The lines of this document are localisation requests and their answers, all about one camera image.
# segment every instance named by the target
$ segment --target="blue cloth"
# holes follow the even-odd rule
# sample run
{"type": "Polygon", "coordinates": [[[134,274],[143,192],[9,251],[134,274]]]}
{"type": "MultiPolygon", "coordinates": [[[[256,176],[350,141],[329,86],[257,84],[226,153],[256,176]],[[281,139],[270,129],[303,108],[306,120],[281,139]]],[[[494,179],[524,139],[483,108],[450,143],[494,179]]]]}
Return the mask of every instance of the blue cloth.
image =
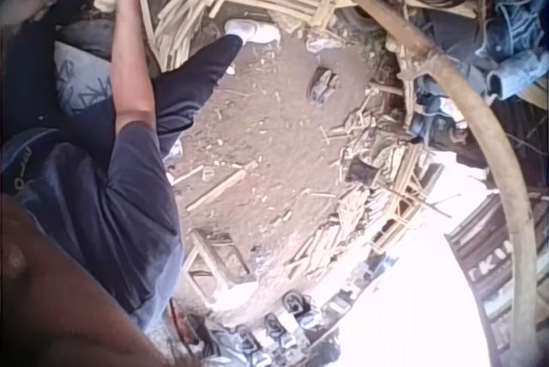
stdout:
{"type": "Polygon", "coordinates": [[[29,129],[2,150],[2,192],[16,197],[140,328],[151,328],[183,263],[156,132],[141,122],[126,125],[107,172],[59,129],[29,129]]]}
{"type": "Polygon", "coordinates": [[[549,70],[549,55],[544,47],[519,52],[503,61],[487,76],[490,91],[508,99],[542,77],[549,70]]]}

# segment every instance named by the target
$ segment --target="shoe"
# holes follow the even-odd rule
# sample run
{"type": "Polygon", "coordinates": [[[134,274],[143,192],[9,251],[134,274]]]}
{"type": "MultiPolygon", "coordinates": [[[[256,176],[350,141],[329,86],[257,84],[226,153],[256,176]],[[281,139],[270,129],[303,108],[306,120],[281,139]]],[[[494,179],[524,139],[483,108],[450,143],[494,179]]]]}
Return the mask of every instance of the shoe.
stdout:
{"type": "Polygon", "coordinates": [[[277,26],[253,20],[229,20],[225,24],[225,34],[238,35],[244,44],[248,41],[267,44],[281,39],[281,31],[277,26]]]}

